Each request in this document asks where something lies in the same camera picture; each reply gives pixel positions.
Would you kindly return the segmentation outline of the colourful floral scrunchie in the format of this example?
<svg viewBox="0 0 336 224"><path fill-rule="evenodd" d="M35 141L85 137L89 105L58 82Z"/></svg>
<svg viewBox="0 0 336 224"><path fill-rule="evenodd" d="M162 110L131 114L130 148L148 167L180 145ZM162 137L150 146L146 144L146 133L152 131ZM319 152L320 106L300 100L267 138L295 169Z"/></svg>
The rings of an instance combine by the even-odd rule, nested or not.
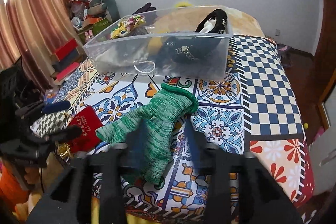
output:
<svg viewBox="0 0 336 224"><path fill-rule="evenodd" d="M145 23L146 19L143 15L132 15L129 16L128 18L123 18L121 19L120 22L118 22L117 28L115 28L110 33L110 38L118 39L126 37L130 35L130 33L134 31L136 28L142 26Z"/></svg>

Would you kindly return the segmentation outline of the yellow sponge pouch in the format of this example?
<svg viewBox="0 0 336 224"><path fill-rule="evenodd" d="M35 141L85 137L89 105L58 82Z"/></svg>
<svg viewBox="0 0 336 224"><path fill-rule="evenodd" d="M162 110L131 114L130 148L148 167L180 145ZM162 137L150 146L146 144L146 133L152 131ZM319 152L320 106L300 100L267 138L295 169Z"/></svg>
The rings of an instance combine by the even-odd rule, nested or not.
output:
<svg viewBox="0 0 336 224"><path fill-rule="evenodd" d="M166 36L158 36L158 37L151 38L147 45L147 52L149 56L157 55L166 41L167 41Z"/></svg>

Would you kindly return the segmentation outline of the green storage box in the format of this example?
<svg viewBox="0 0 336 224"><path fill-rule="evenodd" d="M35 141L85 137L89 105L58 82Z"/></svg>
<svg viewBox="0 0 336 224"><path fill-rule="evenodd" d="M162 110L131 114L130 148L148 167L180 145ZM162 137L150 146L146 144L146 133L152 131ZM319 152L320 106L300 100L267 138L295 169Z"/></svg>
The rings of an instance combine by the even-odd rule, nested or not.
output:
<svg viewBox="0 0 336 224"><path fill-rule="evenodd" d="M103 30L105 30L107 27L109 27L112 23L107 19L101 19L99 21L97 21L94 24L90 24L88 26L86 26L85 28L82 28L79 32L78 32L78 36L81 40L81 42L83 44L85 44L85 35L84 33L90 29L92 29L94 36L96 36L97 34L99 34L100 32L102 32Z"/></svg>

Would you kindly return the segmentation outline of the pink striped curtain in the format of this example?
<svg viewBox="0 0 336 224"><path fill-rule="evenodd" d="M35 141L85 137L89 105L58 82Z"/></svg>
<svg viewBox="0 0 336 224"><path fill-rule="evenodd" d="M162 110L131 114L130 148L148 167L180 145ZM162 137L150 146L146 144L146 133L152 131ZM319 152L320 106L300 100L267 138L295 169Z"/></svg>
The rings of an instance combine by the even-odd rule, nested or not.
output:
<svg viewBox="0 0 336 224"><path fill-rule="evenodd" d="M21 59L24 73L40 90L52 87L52 53L77 38L70 2L1 0L1 68Z"/></svg>

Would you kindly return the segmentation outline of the red gift box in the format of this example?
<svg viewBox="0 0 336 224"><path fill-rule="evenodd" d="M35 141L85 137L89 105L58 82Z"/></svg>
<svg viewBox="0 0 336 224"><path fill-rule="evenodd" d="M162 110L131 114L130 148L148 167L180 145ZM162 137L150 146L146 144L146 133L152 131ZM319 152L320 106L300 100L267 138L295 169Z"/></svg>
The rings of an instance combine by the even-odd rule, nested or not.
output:
<svg viewBox="0 0 336 224"><path fill-rule="evenodd" d="M78 44L75 38L68 40L63 46L57 48L51 55L51 61L62 61L66 56L68 56L73 50L77 48Z"/></svg>

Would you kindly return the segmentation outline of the patterned patchwork bedspread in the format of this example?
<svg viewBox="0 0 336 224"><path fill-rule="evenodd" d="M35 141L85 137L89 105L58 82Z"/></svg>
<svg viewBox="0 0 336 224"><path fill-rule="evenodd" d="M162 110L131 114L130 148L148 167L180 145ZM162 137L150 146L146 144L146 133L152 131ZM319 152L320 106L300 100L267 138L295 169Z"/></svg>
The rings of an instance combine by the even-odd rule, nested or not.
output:
<svg viewBox="0 0 336 224"><path fill-rule="evenodd" d="M99 74L86 60L60 88L56 100L71 103L70 114L87 106L107 124L147 104L161 83L186 89L199 102L194 128L226 152L253 152L295 206L312 196L313 173L294 92L276 43L235 35L221 81L169 76ZM173 162L158 185L122 182L126 210L150 221L195 221L205 210L209 177L197 173L180 119L170 151Z"/></svg>

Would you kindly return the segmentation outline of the pink bunny plush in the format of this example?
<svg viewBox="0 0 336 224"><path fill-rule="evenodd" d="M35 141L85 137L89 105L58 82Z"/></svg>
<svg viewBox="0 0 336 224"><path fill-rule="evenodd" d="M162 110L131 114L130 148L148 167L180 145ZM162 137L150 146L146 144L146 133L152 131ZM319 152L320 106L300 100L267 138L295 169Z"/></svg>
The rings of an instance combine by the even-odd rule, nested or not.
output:
<svg viewBox="0 0 336 224"><path fill-rule="evenodd" d="M85 42L86 42L86 43L89 42L89 41L94 37L94 34L93 34L92 29L86 31L86 32L84 33L84 35L85 35Z"/></svg>

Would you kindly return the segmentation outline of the grey plush toy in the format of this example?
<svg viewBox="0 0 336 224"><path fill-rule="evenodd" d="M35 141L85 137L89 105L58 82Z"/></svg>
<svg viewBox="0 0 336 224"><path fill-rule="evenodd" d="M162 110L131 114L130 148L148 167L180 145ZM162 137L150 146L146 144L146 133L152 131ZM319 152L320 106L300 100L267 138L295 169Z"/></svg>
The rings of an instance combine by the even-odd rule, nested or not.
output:
<svg viewBox="0 0 336 224"><path fill-rule="evenodd" d="M88 14L95 17L105 17L111 23L114 23L121 18L115 0L91 0L89 3Z"/></svg>

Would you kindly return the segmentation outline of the black and white headband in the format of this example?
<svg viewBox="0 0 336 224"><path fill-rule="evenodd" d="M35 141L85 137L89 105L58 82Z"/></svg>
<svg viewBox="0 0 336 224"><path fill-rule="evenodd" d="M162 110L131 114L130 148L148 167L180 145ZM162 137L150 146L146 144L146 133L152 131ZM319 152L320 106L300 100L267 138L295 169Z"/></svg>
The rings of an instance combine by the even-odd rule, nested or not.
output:
<svg viewBox="0 0 336 224"><path fill-rule="evenodd" d="M224 34L226 32L228 16L222 9L209 13L197 26L195 32L204 34Z"/></svg>

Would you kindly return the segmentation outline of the white drawstring pouch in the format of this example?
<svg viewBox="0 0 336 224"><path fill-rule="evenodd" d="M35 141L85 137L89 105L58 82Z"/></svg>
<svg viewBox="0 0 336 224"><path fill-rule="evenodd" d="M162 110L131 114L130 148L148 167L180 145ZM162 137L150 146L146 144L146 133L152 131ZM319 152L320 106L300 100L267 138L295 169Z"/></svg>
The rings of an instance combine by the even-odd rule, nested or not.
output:
<svg viewBox="0 0 336 224"><path fill-rule="evenodd" d="M131 73L148 75L155 71L155 62L149 60L148 42L112 42L93 58L97 71L103 73Z"/></svg>

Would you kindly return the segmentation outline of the dark purple jacket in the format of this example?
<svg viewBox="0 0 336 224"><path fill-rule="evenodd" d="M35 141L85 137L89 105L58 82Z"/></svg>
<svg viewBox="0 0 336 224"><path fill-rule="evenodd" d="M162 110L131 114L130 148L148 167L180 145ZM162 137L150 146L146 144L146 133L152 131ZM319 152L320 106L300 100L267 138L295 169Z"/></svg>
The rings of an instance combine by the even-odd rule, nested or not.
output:
<svg viewBox="0 0 336 224"><path fill-rule="evenodd" d="M156 7L152 6L151 2L147 2L144 6L140 7L137 11L135 11L133 15L144 13L144 12L155 11L156 9L157 9Z"/></svg>

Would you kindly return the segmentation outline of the green knitted glove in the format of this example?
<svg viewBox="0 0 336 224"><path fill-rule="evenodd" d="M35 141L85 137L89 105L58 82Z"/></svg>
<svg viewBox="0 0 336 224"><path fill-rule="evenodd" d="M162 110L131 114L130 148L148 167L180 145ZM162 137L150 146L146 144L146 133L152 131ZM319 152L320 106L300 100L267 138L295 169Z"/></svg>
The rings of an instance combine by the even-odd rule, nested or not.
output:
<svg viewBox="0 0 336 224"><path fill-rule="evenodd" d="M123 175L134 184L139 178L158 185L161 177L172 161L170 152L171 136L179 118L193 114L199 107L198 100L189 91L162 83L147 105L128 112L121 119L106 124L96 130L96 136L108 143L123 143L131 132L138 129L141 121L145 122L144 151L138 157L139 170Z"/></svg>

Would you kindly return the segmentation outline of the red embroidered pouch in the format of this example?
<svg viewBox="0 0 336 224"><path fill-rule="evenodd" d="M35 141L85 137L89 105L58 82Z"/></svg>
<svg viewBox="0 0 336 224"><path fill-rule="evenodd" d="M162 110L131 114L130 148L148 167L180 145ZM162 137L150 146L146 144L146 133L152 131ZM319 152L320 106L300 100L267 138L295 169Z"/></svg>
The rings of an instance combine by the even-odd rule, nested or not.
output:
<svg viewBox="0 0 336 224"><path fill-rule="evenodd" d="M96 130L102 127L102 122L98 118L92 106L87 106L70 121L70 126L79 126L82 133L79 137L69 141L70 152L89 152L96 147L101 140L96 136Z"/></svg>

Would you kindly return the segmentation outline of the wooden door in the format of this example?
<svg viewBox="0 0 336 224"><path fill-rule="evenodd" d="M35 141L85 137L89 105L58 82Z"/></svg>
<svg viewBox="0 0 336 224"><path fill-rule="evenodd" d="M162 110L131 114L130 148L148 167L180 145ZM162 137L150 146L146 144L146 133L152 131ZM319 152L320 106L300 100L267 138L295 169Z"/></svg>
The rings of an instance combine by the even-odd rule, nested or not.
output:
<svg viewBox="0 0 336 224"><path fill-rule="evenodd" d="M335 0L323 0L322 28L314 56L314 91L318 102L335 71Z"/></svg>

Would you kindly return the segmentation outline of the black chain pouch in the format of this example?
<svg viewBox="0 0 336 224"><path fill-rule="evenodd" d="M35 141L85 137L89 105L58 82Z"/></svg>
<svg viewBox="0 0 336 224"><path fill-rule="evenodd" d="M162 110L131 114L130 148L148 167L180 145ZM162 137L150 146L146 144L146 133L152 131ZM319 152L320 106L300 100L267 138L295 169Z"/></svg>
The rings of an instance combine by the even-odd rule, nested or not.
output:
<svg viewBox="0 0 336 224"><path fill-rule="evenodd" d="M168 38L160 54L175 63L191 64L204 59L220 43L218 38L206 38L201 36L190 38Z"/></svg>

